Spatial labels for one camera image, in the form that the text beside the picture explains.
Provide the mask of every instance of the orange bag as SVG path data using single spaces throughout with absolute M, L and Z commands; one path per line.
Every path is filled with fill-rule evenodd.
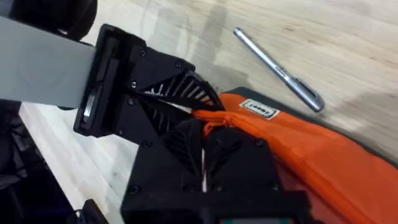
M 226 111 L 193 111 L 214 126 L 232 126 L 265 139 L 271 151 L 327 204 L 352 223 L 398 223 L 398 170 L 348 138 L 280 112 L 267 120 L 220 95 Z

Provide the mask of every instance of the screw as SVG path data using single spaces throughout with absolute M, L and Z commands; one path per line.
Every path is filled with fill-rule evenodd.
M 183 191 L 189 192 L 189 193 L 194 193 L 194 192 L 197 191 L 197 188 L 195 186 L 193 186 L 193 185 L 185 185 L 183 187 Z
M 141 191 L 141 187 L 138 185 L 132 185 L 129 187 L 129 194 L 137 195 Z
M 141 55 L 141 57 L 145 57 L 147 55 L 146 50 L 140 50 L 139 54 Z
M 262 147 L 262 146 L 265 145 L 265 142 L 264 142 L 264 140 L 262 140 L 262 139 L 257 139 L 256 142 L 255 142 L 255 145 L 256 145 L 257 147 Z
M 224 187 L 223 187 L 222 185 L 220 185 L 220 184 L 215 184 L 215 185 L 213 186 L 213 191 L 215 191 L 215 192 L 222 192 L 222 191 L 224 191 Z
M 141 145 L 143 146 L 143 147 L 151 147 L 152 146 L 152 142 L 151 141 L 143 141 L 142 143 L 141 143 Z
M 134 99 L 133 98 L 128 99 L 127 104 L 130 106 L 134 105 Z
M 177 61 L 175 62 L 175 67 L 176 67 L 176 68 L 182 68 L 182 62 L 181 62 L 180 60 L 177 60 Z

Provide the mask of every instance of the wooden surface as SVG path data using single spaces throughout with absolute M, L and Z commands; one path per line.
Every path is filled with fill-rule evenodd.
M 183 57 L 218 90 L 246 86 L 316 116 L 398 161 L 398 2 L 393 0 L 99 0 L 102 23 Z M 326 102 L 313 114 L 232 34 L 239 26 Z M 72 131 L 75 111 L 24 103 L 21 117 L 75 208 L 93 198 L 111 223 L 137 146 Z

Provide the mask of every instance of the white label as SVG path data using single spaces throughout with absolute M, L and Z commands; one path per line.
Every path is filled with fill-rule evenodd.
M 279 114 L 279 110 L 271 108 L 267 105 L 263 105 L 254 100 L 246 100 L 239 105 L 255 114 L 265 117 L 266 119 L 272 119 Z

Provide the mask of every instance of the bolt head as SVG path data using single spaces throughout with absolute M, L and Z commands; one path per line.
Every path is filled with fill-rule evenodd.
M 176 61 L 176 62 L 175 62 L 175 67 L 176 67 L 176 68 L 182 68 L 182 62 L 179 61 L 179 60 Z
M 138 185 L 132 185 L 129 187 L 129 194 L 130 195 L 137 195 L 141 191 L 141 187 Z
M 139 51 L 139 55 L 141 55 L 141 57 L 145 57 L 147 55 L 147 51 L 146 50 L 140 50 Z
M 152 141 L 145 140 L 141 143 L 141 146 L 143 146 L 143 147 L 151 147 L 152 145 L 153 145 Z
M 189 193 L 194 193 L 197 191 L 197 188 L 193 185 L 186 185 L 186 186 L 184 186 L 183 191 L 189 192 Z
M 222 185 L 220 185 L 220 184 L 216 184 L 216 185 L 213 186 L 213 191 L 222 192 L 222 191 L 224 191 L 224 187 Z
M 128 99 L 127 104 L 130 106 L 134 105 L 134 99 L 133 98 Z

